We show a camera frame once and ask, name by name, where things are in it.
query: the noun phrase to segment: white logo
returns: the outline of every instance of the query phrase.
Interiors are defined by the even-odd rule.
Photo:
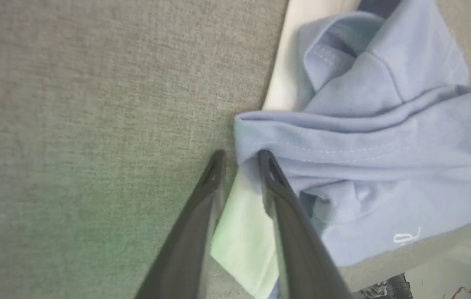
[[[397,233],[394,239],[395,243],[400,244],[400,247],[401,247],[401,246],[405,246],[406,242],[418,239],[418,237],[420,237],[420,229],[421,227],[419,226],[418,233],[416,234],[416,236],[413,236],[410,233]]]

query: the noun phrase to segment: gray fabric surface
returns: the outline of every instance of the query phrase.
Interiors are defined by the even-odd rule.
[[[469,59],[458,2],[442,12]],[[0,1],[0,298],[132,297],[215,148],[233,176],[232,119],[261,106],[285,3]],[[467,238],[343,274],[361,288]],[[248,297],[218,266],[209,294]]]

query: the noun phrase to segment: stitching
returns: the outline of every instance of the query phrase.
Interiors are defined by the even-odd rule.
[[[393,142],[389,142],[387,144],[382,144],[382,145],[378,145],[378,146],[374,146],[374,147],[361,148],[361,149],[354,149],[354,150],[351,150],[351,151],[322,151],[320,149],[305,148],[305,147],[300,147],[300,146],[296,146],[294,144],[289,144],[289,143],[285,143],[285,142],[255,142],[255,143],[253,143],[253,145],[258,145],[258,144],[281,144],[281,145],[292,146],[292,147],[298,148],[302,151],[326,153],[326,154],[336,154],[336,153],[357,153],[357,152],[371,151],[371,150],[375,150],[375,149],[382,148],[382,147],[385,147],[385,146],[390,146],[392,144],[400,142],[401,140],[407,140],[409,138],[412,138],[412,136],[402,137],[402,138],[399,138],[397,140],[394,140]]]
[[[458,125],[457,127],[465,127],[467,125],[471,124],[471,121],[465,123],[464,125]],[[439,134],[438,135],[442,135],[444,133],[446,133],[447,131],[449,131],[451,129],[451,127],[448,125],[448,127],[446,127],[445,130],[440,130],[439,131]],[[404,138],[400,138],[398,140],[395,140],[393,142],[397,142],[399,140],[403,140],[403,139],[406,139],[406,138],[411,138],[412,136],[408,136],[408,137],[404,137]],[[427,138],[423,139],[423,140],[418,140],[418,143],[420,142],[425,142],[427,140]],[[375,148],[380,148],[380,147],[383,147],[383,146],[388,146],[389,144],[392,144],[393,142],[390,142],[388,144],[385,144],[385,145],[382,145],[382,146],[376,146],[376,147],[371,147],[371,148],[362,148],[362,149],[359,149],[359,150],[355,150],[355,151],[319,151],[317,149],[307,149],[307,148],[302,148],[302,147],[299,147],[299,146],[296,146],[296,145],[293,145],[293,144],[286,144],[284,142],[274,142],[274,143],[269,143],[269,142],[255,142],[253,145],[271,145],[271,144],[282,144],[282,145],[288,145],[288,146],[292,146],[292,147],[296,147],[296,148],[299,148],[301,150],[307,150],[307,151],[314,151],[314,152],[324,152],[324,153],[351,153],[351,152],[361,152],[361,151],[364,151],[364,150],[371,150],[371,149],[375,149]],[[330,160],[329,162],[357,162],[357,161],[370,161],[370,160],[375,160],[375,159],[381,159],[381,158],[384,158],[384,157],[387,157],[389,155],[392,155],[392,154],[395,154],[397,152],[400,152],[400,151],[403,151],[405,149],[407,149],[409,147],[401,147],[401,148],[398,148],[397,150],[395,151],[392,151],[390,153],[386,153],[384,155],[380,155],[380,156],[377,156],[377,157],[371,157],[371,158],[362,158],[362,159],[352,159],[352,160]],[[283,156],[283,155],[277,155],[278,157],[283,157],[283,158],[287,158],[287,159],[292,159],[292,157],[288,157],[288,156]],[[297,161],[303,161],[303,162],[317,162],[317,163],[324,163],[325,161],[315,161],[315,160],[311,160],[311,159],[296,159]]]
[[[339,69],[339,66],[333,62],[329,57],[327,57],[326,55],[323,55],[322,53],[320,53],[317,49],[313,49],[311,50],[311,53],[313,53],[314,55],[317,55],[319,58],[323,59],[324,62],[327,62],[334,70],[338,70]]]

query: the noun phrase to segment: folded cloth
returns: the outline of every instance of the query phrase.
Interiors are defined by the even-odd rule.
[[[300,111],[235,119],[256,190],[266,148],[338,266],[471,223],[471,87],[435,3],[314,21],[298,46]]]

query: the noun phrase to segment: clothing pile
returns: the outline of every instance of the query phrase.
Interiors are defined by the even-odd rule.
[[[471,223],[469,72],[435,3],[313,21],[297,43],[298,109],[235,119],[254,188],[268,149],[338,266]]]

